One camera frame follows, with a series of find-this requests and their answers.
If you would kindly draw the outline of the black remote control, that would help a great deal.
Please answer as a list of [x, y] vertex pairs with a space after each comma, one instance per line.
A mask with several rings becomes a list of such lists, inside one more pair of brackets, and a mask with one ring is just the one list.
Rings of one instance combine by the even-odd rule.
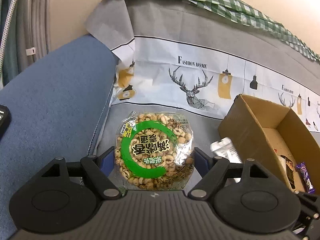
[[11, 122], [11, 113], [8, 107], [0, 105], [0, 139], [3, 137]]

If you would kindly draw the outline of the deer print sofa cover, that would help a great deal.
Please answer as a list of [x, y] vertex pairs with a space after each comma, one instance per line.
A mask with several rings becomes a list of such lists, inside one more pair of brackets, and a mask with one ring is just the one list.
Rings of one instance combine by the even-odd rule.
[[211, 153], [239, 94], [289, 107], [319, 133], [319, 71], [270, 35], [167, 0], [103, 0], [86, 29], [118, 59], [105, 145], [132, 111], [174, 112]]

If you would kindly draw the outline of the green puffed grain snack bag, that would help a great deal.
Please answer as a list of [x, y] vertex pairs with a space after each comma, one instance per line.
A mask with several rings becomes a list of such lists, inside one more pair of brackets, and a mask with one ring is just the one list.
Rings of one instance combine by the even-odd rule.
[[119, 185], [133, 190], [182, 190], [194, 171], [194, 136], [174, 112], [135, 112], [116, 132]]

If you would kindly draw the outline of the white snack packet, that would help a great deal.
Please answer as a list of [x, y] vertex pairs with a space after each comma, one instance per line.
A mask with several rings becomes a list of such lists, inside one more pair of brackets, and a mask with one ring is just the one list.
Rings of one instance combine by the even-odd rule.
[[242, 164], [242, 161], [230, 138], [225, 137], [221, 140], [211, 143], [210, 150], [214, 159], [225, 158], [230, 163]]

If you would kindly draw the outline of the purple candy wrapper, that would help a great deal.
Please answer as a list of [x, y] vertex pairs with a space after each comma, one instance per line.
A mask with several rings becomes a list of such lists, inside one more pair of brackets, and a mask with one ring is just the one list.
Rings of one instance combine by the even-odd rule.
[[302, 180], [304, 181], [304, 186], [306, 193], [309, 194], [314, 194], [315, 193], [315, 188], [310, 180], [310, 175], [308, 173], [308, 170], [306, 168], [305, 162], [301, 162], [296, 165], [296, 169], [300, 173], [300, 176], [302, 177]]

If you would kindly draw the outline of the brown cardboard box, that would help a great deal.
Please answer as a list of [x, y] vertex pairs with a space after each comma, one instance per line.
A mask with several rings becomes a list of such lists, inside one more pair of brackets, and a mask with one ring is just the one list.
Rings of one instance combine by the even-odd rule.
[[231, 139], [242, 161], [255, 159], [286, 186], [290, 181], [281, 164], [304, 162], [315, 193], [319, 194], [319, 142], [289, 107], [239, 94], [218, 127]]

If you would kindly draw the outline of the dark brown snack packet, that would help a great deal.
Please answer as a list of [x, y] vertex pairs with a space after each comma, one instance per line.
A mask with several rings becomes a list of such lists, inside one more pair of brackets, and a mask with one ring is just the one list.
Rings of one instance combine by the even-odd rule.
[[286, 172], [286, 176], [289, 180], [291, 188], [295, 189], [296, 186], [295, 186], [295, 180], [294, 180], [294, 175], [293, 175], [293, 172], [294, 172], [293, 162], [285, 155], [280, 155], [278, 158], [281, 162], [283, 169]]

